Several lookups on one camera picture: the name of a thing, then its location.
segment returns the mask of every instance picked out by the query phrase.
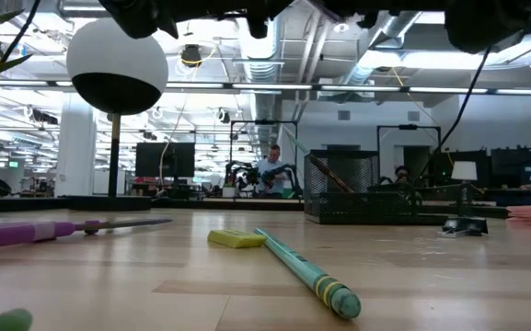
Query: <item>wire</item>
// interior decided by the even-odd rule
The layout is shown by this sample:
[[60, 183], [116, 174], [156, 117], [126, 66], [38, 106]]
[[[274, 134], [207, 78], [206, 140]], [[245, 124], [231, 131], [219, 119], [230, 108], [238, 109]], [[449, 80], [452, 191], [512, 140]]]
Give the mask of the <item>wire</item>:
[[32, 24], [32, 20], [34, 19], [34, 16], [36, 16], [36, 11], [38, 11], [39, 5], [40, 5], [40, 0], [34, 0], [34, 5], [32, 5], [32, 8], [29, 11], [28, 18], [26, 19], [26, 23], [24, 23], [24, 25], [22, 26], [22, 29], [19, 30], [19, 33], [16, 35], [14, 40], [7, 47], [7, 50], [4, 53], [4, 56], [1, 57], [0, 64], [6, 63], [12, 51], [14, 51], [14, 49], [17, 47], [19, 40], [22, 39], [22, 37], [24, 36], [24, 33], [26, 33], [26, 31], [28, 30], [29, 25]]
[[[195, 75], [198, 73], [198, 68], [200, 68], [200, 65], [196, 64], [195, 71], [193, 72], [193, 77], [191, 78], [192, 82], [195, 80]], [[161, 183], [161, 191], [163, 191], [163, 185], [164, 185], [164, 183], [163, 183], [163, 157], [165, 157], [165, 152], [167, 151], [167, 149], [169, 148], [169, 145], [171, 144], [171, 139], [173, 138], [173, 135], [175, 134], [175, 131], [177, 130], [177, 127], [179, 126], [179, 121], [181, 120], [181, 117], [183, 117], [183, 110], [185, 110], [185, 106], [188, 103], [188, 96], [189, 95], [190, 94], [186, 94], [185, 95], [185, 99], [183, 100], [183, 106], [181, 107], [181, 111], [179, 112], [179, 116], [177, 117], [177, 121], [175, 122], [175, 126], [173, 127], [173, 131], [171, 132], [171, 134], [169, 134], [169, 136], [167, 138], [167, 144], [165, 144], [165, 148], [163, 149], [163, 153], [161, 153], [161, 160], [160, 160], [159, 168], [158, 168], [159, 182]]]
[[[398, 73], [396, 72], [396, 69], [394, 69], [394, 67], [392, 67], [392, 72], [394, 73], [394, 75], [396, 76], [396, 79], [398, 79], [398, 82], [400, 83], [400, 86], [404, 86], [404, 82], [402, 81], [402, 79], [400, 78], [400, 76], [398, 75]], [[421, 107], [421, 105], [419, 105], [419, 103], [414, 99], [414, 97], [412, 97], [412, 94], [410, 92], [407, 92], [406, 93], [410, 100], [414, 103], [414, 105], [416, 107], [418, 107], [426, 116], [428, 116], [433, 122], [435, 125], [437, 126], [441, 126], [441, 124], [439, 124], [439, 122], [433, 117], [431, 116], [431, 114], [429, 114], [425, 109], [424, 107]], [[437, 139], [435, 137], [433, 137], [428, 131], [426, 131], [426, 129], [422, 129], [429, 137], [431, 137], [434, 141], [436, 141], [437, 143], [439, 143], [439, 141], [437, 141]]]
[[471, 94], [474, 91], [474, 87], [476, 87], [479, 74], [482, 72], [482, 69], [484, 69], [484, 65], [486, 64], [486, 60], [488, 60], [488, 55], [490, 55], [490, 51], [491, 51], [491, 46], [488, 49], [486, 49], [486, 51], [484, 52], [484, 55], [482, 56], [482, 61], [479, 64], [478, 69], [476, 70], [476, 73], [474, 74], [474, 78], [471, 80], [471, 83], [469, 84], [468, 92], [466, 93], [466, 97], [464, 97], [464, 102], [461, 104], [461, 108], [459, 109], [459, 112], [457, 113], [456, 120], [454, 121], [451, 128], [449, 128], [449, 130], [445, 134], [445, 137], [441, 140], [437, 148], [434, 150], [434, 152], [431, 154], [431, 156], [427, 160], [427, 163], [422, 168], [422, 171], [419, 173], [419, 176], [414, 180], [414, 182], [412, 182], [412, 186], [414, 186], [414, 184], [416, 184], [419, 178], [422, 177], [422, 174], [424, 174], [424, 172], [427, 170], [434, 156], [441, 151], [441, 147], [443, 147], [447, 139], [449, 139], [449, 137], [451, 136], [451, 133], [453, 133], [453, 131], [456, 129], [457, 125], [461, 121], [461, 117], [463, 116], [464, 111], [466, 111], [466, 107], [468, 106], [469, 97], [471, 97]]

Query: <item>table surface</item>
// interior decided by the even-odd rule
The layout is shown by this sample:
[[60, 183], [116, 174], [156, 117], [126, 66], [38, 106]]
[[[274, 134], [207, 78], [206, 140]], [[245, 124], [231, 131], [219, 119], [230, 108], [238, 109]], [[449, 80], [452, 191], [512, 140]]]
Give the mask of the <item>table surface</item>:
[[[173, 222], [0, 248], [0, 313], [29, 309], [30, 331], [531, 331], [531, 230], [505, 221], [457, 239], [286, 211], [13, 212], [0, 222], [149, 217]], [[210, 230], [255, 227], [347, 284], [362, 314], [337, 318], [266, 247], [206, 241]]]

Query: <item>teal pen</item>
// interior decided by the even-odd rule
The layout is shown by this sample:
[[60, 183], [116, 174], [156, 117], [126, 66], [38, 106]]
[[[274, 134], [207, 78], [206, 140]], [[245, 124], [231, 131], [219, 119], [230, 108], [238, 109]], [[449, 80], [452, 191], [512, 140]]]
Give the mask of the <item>teal pen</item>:
[[255, 229], [267, 239], [265, 245], [277, 256], [317, 297], [338, 316], [351, 319], [361, 312], [361, 302], [347, 286], [335, 280], [316, 265], [308, 262], [281, 241], [264, 230]]

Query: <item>black device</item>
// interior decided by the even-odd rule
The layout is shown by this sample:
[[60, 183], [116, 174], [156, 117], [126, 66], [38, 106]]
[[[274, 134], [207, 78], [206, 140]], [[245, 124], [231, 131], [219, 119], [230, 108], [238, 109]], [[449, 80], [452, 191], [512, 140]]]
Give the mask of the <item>black device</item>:
[[[166, 143], [136, 144], [137, 177], [160, 177], [161, 154]], [[195, 143], [170, 143], [163, 155], [163, 177], [193, 177]]]
[[531, 185], [531, 148], [491, 150], [491, 169], [494, 187]]
[[294, 192], [296, 196], [301, 197], [303, 195], [303, 191], [302, 191], [302, 187], [300, 187], [300, 182], [298, 180], [297, 170], [296, 170], [295, 165], [285, 164], [273, 170], [265, 171], [264, 173], [260, 174], [261, 181], [268, 188], [272, 188], [273, 187], [272, 183], [275, 180], [275, 176], [280, 175], [280, 174], [287, 175], [287, 178], [290, 181], [290, 184], [292, 185], [292, 191]]
[[[531, 0], [306, 0], [331, 23], [356, 15], [362, 29], [377, 23], [379, 12], [397, 16], [400, 11], [444, 11], [445, 29], [452, 45], [478, 53], [512, 37], [531, 23]], [[267, 36], [268, 19], [274, 19], [293, 0], [99, 0], [121, 29], [131, 38], [144, 38], [158, 29], [179, 37], [177, 23], [194, 18], [245, 17], [253, 38]]]
[[490, 158], [486, 150], [449, 152], [443, 151], [433, 158], [433, 185], [444, 186], [460, 184], [461, 180], [451, 179], [453, 165], [456, 161], [469, 161], [476, 163], [478, 180], [472, 181], [477, 188], [489, 188], [491, 186]]

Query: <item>computer monitor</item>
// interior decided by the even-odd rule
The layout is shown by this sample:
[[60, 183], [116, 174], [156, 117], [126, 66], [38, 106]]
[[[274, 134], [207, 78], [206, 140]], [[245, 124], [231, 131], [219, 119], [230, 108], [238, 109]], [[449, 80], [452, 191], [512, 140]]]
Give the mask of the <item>computer monitor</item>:
[[[137, 177], [160, 177], [161, 154], [167, 143], [136, 144]], [[193, 177], [195, 143], [170, 143], [163, 156], [163, 177]]]

